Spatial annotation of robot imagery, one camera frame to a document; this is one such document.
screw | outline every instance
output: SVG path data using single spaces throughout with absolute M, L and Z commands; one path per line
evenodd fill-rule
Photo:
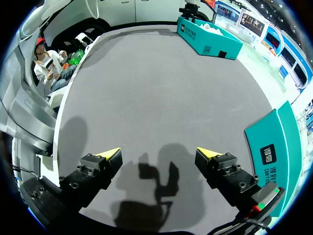
M 88 170 L 88 175 L 89 176 L 94 176 L 94 169 L 89 169 Z
M 79 184 L 78 183 L 72 183 L 71 186 L 73 189 L 77 189 L 79 187 Z
M 239 183 L 239 187 L 245 188 L 245 187 L 246 187 L 246 183 L 245 183 L 245 182 L 240 182 L 240 183 Z
M 32 199 L 35 199 L 37 196 L 38 196 L 38 194 L 37 194 L 36 192 L 33 192 L 33 193 L 31 194 L 31 198 L 32 198 Z

logo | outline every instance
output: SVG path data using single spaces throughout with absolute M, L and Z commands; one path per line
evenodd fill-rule
M 274 144 L 265 146 L 261 148 L 260 151 L 263 165 L 275 163 L 277 161 Z

car door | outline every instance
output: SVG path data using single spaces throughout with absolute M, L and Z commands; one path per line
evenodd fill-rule
M 183 0 L 135 0 L 136 22 L 176 22 Z
M 100 18 L 110 26 L 135 22 L 135 0 L 100 0 Z

display screen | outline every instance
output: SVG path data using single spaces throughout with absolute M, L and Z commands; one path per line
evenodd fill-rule
M 278 49 L 280 42 L 270 33 L 266 35 L 266 40 L 271 43 L 276 49 Z
M 241 18 L 240 24 L 250 29 L 258 36 L 261 36 L 265 26 L 262 22 L 258 21 L 257 19 L 253 18 L 252 16 L 246 13 L 243 13 L 243 17 Z
M 218 5 L 216 13 L 219 15 L 222 15 L 224 17 L 227 17 L 234 22 L 237 22 L 239 19 L 239 16 L 236 13 L 234 13 L 234 12 L 232 12 L 232 11 L 230 11 L 230 10 L 226 9 L 225 7 L 222 7 L 220 5 Z
M 287 60 L 291 67 L 294 65 L 295 58 L 290 54 L 290 52 L 286 48 L 282 50 L 282 56 Z
M 302 85 L 304 85 L 307 82 L 307 77 L 304 74 L 303 70 L 301 69 L 301 67 L 299 66 L 299 64 L 297 64 L 294 67 L 294 72 L 297 74 L 298 78 L 300 79 Z

teal box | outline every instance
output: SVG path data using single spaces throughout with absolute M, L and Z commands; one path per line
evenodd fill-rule
M 219 29 L 223 36 L 210 33 L 200 27 L 209 24 Z M 179 17 L 177 33 L 199 54 L 236 60 L 243 43 L 213 23 L 195 20 L 195 23 Z

